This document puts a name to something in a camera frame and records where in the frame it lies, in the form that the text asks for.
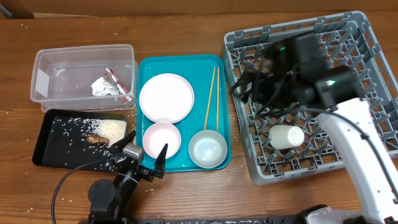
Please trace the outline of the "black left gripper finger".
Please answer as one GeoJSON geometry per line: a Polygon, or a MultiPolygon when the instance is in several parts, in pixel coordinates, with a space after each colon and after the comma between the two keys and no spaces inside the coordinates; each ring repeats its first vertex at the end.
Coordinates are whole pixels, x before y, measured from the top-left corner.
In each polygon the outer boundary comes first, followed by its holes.
{"type": "Polygon", "coordinates": [[[109,147],[111,153],[122,151],[129,143],[132,143],[136,137],[136,131],[131,131],[127,136],[123,137],[119,141],[115,142],[109,147]]]}
{"type": "Polygon", "coordinates": [[[154,164],[154,176],[162,179],[165,174],[165,161],[167,155],[168,144],[166,143],[159,153],[154,164]]]}

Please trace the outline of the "white rice pile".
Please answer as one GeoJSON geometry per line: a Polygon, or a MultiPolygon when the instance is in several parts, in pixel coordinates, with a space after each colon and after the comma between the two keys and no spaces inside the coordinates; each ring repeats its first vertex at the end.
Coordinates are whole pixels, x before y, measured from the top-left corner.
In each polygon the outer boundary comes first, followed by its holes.
{"type": "Polygon", "coordinates": [[[88,132],[106,138],[109,146],[125,136],[127,122],[115,119],[84,119],[88,132]]]}

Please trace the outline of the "brown food scrap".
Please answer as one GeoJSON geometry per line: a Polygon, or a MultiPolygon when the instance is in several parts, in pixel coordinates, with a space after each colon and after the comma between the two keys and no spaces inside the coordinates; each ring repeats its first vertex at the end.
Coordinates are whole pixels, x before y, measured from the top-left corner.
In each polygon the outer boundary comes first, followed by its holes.
{"type": "Polygon", "coordinates": [[[90,144],[104,144],[108,145],[109,144],[109,139],[99,136],[97,134],[89,134],[87,135],[87,142],[90,144]]]}

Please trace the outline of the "pink bowl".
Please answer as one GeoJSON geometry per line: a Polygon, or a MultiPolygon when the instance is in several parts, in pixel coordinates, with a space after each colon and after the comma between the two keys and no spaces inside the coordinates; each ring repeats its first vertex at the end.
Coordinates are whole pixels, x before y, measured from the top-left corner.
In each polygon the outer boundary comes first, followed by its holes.
{"type": "Polygon", "coordinates": [[[144,132],[143,148],[150,157],[156,159],[161,150],[168,145],[166,159],[174,156],[180,149],[182,137],[179,130],[170,123],[154,123],[144,132]]]}

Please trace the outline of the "red snack wrapper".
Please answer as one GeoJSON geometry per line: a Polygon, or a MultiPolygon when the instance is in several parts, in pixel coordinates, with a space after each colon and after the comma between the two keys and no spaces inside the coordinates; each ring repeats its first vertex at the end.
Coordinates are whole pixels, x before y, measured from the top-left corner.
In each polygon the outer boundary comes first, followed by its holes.
{"type": "Polygon", "coordinates": [[[125,95],[118,97],[116,100],[121,103],[127,104],[132,103],[134,97],[129,95],[130,89],[124,85],[120,79],[116,76],[114,71],[109,67],[104,67],[104,73],[107,76],[109,82],[117,89],[119,95],[125,95]]]}

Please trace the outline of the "white paper cup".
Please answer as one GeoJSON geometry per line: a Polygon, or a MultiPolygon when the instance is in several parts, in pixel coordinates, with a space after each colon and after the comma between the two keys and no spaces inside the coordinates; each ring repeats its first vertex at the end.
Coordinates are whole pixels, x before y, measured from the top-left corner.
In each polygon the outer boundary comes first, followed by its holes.
{"type": "Polygon", "coordinates": [[[275,149],[288,149],[300,146],[305,139],[305,134],[297,126],[275,125],[269,131],[270,144],[275,149]]]}

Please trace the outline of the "grey white bowl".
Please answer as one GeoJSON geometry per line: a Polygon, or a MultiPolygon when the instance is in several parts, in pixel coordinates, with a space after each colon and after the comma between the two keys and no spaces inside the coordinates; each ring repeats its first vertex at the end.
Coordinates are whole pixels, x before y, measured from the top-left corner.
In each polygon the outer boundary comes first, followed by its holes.
{"type": "Polygon", "coordinates": [[[228,146],[224,137],[212,130],[202,130],[190,140],[188,152],[191,160],[204,169],[215,168],[226,159],[228,146]]]}

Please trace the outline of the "wooden chopstick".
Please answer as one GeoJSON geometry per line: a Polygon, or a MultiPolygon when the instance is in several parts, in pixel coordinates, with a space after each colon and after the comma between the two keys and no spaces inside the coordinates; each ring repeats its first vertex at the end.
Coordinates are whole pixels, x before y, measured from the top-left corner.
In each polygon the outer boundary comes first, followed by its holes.
{"type": "Polygon", "coordinates": [[[216,131],[219,131],[219,114],[220,114],[220,68],[217,67],[217,89],[216,89],[216,131]]]}
{"type": "Polygon", "coordinates": [[[212,79],[211,79],[211,84],[210,84],[210,92],[208,95],[208,104],[207,104],[207,108],[206,108],[206,116],[205,116],[205,122],[204,122],[204,129],[207,128],[207,124],[208,124],[208,116],[209,116],[209,112],[210,112],[210,105],[211,105],[211,97],[212,97],[212,93],[213,93],[213,85],[214,85],[214,79],[215,79],[215,72],[216,72],[216,67],[214,67],[213,69],[213,74],[212,74],[212,79]]]}

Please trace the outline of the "silver foil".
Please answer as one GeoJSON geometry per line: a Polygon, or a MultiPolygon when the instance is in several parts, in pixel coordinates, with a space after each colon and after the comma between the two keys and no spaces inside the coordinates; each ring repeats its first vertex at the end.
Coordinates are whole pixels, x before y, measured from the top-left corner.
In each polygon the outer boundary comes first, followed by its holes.
{"type": "Polygon", "coordinates": [[[104,77],[97,79],[91,84],[93,96],[106,96],[106,95],[118,95],[119,90],[104,77]]]}

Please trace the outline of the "white round plate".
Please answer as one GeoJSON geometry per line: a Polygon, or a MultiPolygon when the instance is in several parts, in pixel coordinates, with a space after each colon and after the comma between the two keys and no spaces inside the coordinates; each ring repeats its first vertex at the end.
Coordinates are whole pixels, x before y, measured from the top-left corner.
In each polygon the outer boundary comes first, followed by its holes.
{"type": "Polygon", "coordinates": [[[162,73],[150,78],[139,94],[142,113],[155,123],[183,120],[191,112],[194,102],[191,84],[174,73],[162,73]]]}

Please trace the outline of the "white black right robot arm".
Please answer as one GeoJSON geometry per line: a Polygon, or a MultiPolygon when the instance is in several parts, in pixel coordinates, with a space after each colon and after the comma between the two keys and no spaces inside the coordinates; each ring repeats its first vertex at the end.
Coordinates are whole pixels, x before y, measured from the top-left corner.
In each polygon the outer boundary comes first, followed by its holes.
{"type": "Polygon", "coordinates": [[[308,112],[328,133],[354,183],[365,223],[397,222],[397,169],[374,126],[355,70],[329,67],[313,32],[261,52],[266,71],[244,72],[256,116],[308,112]]]}

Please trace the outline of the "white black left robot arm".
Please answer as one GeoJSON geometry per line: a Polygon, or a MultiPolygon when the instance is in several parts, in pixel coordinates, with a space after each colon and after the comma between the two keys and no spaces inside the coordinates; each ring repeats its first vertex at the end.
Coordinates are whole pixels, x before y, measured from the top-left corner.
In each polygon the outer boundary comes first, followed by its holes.
{"type": "Polygon", "coordinates": [[[141,180],[152,182],[154,178],[162,179],[165,174],[165,161],[168,144],[164,144],[155,160],[154,168],[142,165],[144,150],[133,144],[136,132],[111,145],[114,153],[111,161],[118,168],[113,181],[101,179],[94,182],[89,191],[91,203],[89,223],[152,223],[152,220],[138,220],[126,215],[124,210],[141,180]]]}

